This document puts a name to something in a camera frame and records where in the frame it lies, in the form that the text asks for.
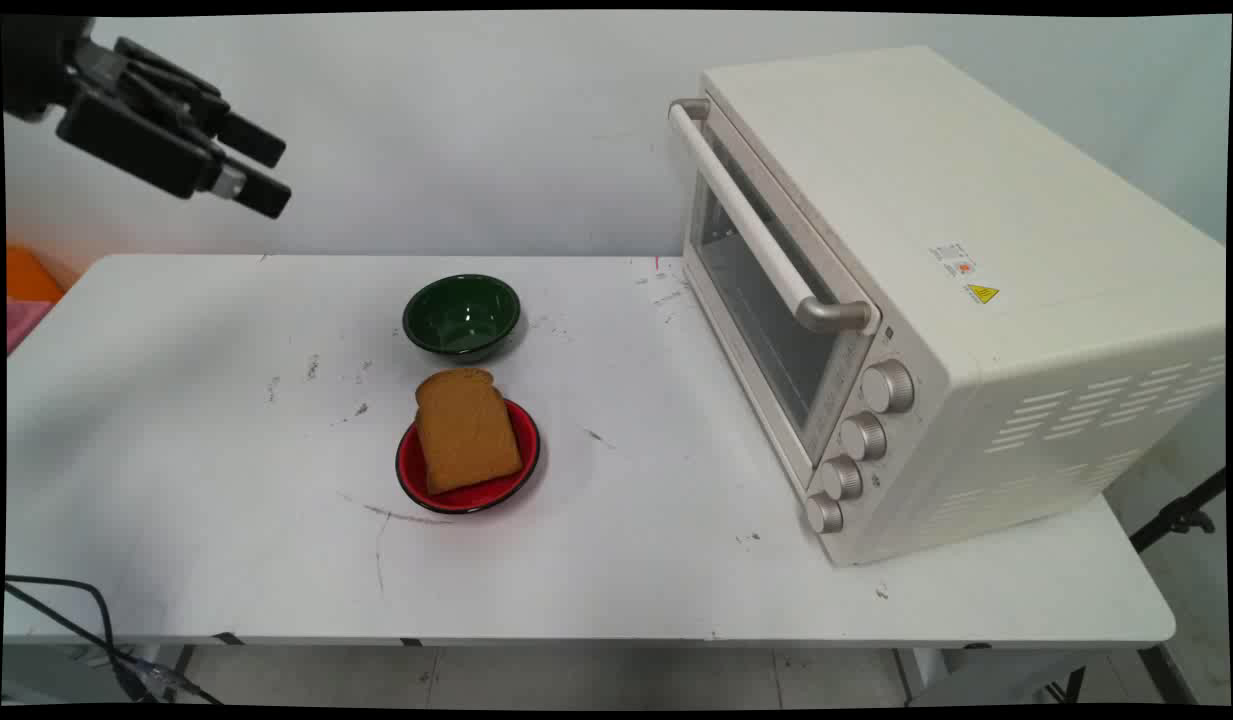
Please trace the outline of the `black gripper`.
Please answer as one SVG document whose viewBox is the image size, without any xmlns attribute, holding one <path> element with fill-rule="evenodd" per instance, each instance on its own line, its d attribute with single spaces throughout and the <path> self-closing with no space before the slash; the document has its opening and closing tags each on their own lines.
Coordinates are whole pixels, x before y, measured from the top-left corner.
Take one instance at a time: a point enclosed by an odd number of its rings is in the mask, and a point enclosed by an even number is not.
<svg viewBox="0 0 1233 720">
<path fill-rule="evenodd" d="M 55 136 L 178 198 L 210 194 L 263 217 L 281 217 L 287 184 L 232 158 L 277 166 L 286 142 L 242 117 L 212 83 L 129 38 L 90 39 L 92 15 L 4 15 L 2 110 L 39 123 L 67 108 Z M 76 92 L 75 54 L 94 90 Z"/>
</svg>

